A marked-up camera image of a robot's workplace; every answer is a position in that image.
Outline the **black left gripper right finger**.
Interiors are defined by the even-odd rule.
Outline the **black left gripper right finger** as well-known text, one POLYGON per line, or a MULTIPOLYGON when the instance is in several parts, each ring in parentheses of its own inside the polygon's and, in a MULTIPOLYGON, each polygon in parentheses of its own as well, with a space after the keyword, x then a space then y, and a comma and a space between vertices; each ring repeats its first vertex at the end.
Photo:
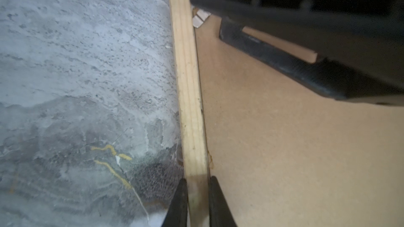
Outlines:
POLYGON ((218 179, 211 176, 208 188, 209 226, 237 227, 218 179))

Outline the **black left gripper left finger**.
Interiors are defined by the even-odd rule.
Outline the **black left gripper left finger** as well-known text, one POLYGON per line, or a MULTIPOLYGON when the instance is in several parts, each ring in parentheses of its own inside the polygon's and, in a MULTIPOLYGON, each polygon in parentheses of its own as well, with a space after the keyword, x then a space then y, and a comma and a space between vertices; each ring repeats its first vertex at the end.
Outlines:
POLYGON ((187 227, 188 187, 186 179, 181 179, 170 203, 161 227, 187 227))

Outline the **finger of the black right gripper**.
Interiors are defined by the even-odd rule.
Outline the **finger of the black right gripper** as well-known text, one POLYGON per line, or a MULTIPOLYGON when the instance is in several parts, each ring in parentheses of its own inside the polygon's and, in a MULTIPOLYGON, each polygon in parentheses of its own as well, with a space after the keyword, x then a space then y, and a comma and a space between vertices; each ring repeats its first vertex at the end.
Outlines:
POLYGON ((404 90, 384 83, 327 57, 309 63, 243 32, 243 26, 223 19, 222 42, 298 82, 316 94, 337 101, 402 101, 404 90))
POLYGON ((404 84, 404 0, 190 0, 384 82, 404 84))

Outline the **light wooden picture frame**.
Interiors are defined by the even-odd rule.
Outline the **light wooden picture frame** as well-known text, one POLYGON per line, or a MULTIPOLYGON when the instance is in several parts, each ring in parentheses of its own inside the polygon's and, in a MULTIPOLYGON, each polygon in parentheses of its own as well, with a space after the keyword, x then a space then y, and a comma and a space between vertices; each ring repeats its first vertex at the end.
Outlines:
POLYGON ((209 226, 209 167, 193 12, 189 0, 169 0, 190 226, 209 226))

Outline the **brown cardboard backing board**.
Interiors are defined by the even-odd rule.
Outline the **brown cardboard backing board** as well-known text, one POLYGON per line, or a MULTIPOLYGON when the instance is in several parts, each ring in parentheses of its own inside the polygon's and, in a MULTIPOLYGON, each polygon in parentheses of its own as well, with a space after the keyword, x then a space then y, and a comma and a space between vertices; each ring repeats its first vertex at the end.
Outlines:
MULTIPOLYGON (((237 225, 403 226, 404 100, 322 97, 222 42, 223 19, 196 36, 210 172, 237 225)), ((323 56, 233 22, 305 62, 323 56)))

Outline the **silver metal turn clip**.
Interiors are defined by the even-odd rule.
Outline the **silver metal turn clip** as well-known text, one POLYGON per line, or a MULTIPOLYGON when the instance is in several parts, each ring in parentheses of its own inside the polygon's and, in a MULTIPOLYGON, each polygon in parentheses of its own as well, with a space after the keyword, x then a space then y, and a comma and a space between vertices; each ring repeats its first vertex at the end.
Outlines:
POLYGON ((193 27, 200 28, 210 16, 210 12, 207 12, 203 9, 198 9, 192 18, 193 27))

